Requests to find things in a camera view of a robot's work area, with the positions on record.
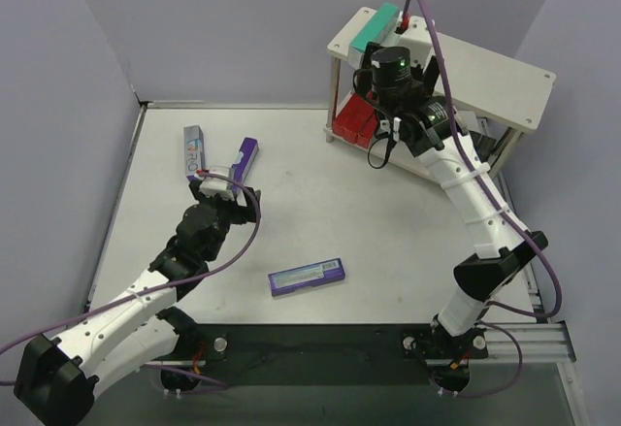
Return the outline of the purple toothpaste box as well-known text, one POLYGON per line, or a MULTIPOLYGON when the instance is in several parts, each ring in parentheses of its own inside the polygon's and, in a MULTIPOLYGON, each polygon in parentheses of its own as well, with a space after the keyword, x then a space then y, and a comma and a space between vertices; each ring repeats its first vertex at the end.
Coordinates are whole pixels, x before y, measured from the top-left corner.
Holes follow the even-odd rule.
POLYGON ((271 295, 276 298, 345 279, 341 258, 333 258, 268 274, 271 295))
POLYGON ((244 184, 259 152, 258 140, 245 137, 239 147, 237 157, 231 165, 231 179, 236 182, 231 189, 235 196, 240 192, 239 184, 244 184))

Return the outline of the silver Rio box bottom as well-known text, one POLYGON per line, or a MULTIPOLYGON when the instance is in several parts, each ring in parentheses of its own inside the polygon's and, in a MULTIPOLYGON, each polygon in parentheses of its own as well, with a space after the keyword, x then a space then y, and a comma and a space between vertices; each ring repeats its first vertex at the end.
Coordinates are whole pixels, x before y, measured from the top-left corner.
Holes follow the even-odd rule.
POLYGON ((363 25, 349 44, 347 61, 357 69, 361 66, 368 43, 380 45, 394 31, 400 17, 399 7, 383 3, 377 10, 364 8, 361 12, 363 25))

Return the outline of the silver rio box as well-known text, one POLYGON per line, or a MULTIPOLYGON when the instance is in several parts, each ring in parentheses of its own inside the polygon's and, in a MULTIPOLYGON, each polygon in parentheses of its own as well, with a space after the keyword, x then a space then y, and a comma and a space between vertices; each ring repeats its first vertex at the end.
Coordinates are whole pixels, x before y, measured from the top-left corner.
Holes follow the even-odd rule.
POLYGON ((399 7, 383 3, 377 10, 364 8, 361 12, 363 25, 349 44, 347 61, 357 69, 361 66, 368 43, 380 45, 394 31, 400 17, 399 7))
POLYGON ((200 125, 183 128, 184 173, 193 180, 199 171, 207 169, 204 134, 200 125))

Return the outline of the silver Rio box top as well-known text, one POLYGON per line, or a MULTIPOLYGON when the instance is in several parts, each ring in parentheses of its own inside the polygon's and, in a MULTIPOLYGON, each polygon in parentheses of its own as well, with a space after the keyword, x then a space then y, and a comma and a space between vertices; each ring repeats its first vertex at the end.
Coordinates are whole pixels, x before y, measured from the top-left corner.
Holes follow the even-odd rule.
POLYGON ((199 171, 207 169, 204 134, 200 125, 183 128, 184 173, 193 180, 199 171))

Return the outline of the black toothpaste box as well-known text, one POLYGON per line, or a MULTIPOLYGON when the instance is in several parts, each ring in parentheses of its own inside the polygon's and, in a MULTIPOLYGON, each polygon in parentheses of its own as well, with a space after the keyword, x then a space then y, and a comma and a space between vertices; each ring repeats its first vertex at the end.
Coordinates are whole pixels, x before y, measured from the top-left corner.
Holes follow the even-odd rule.
POLYGON ((497 140, 475 131, 471 131, 470 135, 479 161, 488 162, 493 159, 497 140))

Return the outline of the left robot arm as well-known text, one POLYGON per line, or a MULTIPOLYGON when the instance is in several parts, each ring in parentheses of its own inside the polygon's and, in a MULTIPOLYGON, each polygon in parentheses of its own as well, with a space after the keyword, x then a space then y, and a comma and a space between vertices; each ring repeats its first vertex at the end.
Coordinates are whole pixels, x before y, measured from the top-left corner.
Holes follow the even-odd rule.
POLYGON ((77 425, 99 394, 151 360, 171 354, 184 359, 195 351, 193 321, 177 304, 212 274, 230 228, 259 225, 259 191, 240 185, 238 200, 209 180, 190 184, 196 200, 175 235, 139 276, 108 304, 62 332, 28 337, 14 394, 45 425, 77 425))

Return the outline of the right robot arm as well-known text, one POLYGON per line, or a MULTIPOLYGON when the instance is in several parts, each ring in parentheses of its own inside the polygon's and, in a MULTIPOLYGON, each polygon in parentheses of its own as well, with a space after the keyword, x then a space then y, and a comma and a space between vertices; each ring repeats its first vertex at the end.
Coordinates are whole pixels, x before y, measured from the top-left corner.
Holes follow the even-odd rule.
POLYGON ((370 42, 353 89, 375 110, 379 138, 389 149, 405 145, 429 170, 472 238, 474 254, 454 268, 457 288, 434 317, 430 333, 433 350, 450 356, 463 347, 494 296, 547 248, 548 240, 511 210, 453 105, 434 93, 440 73, 436 60, 413 67, 409 49, 370 42))

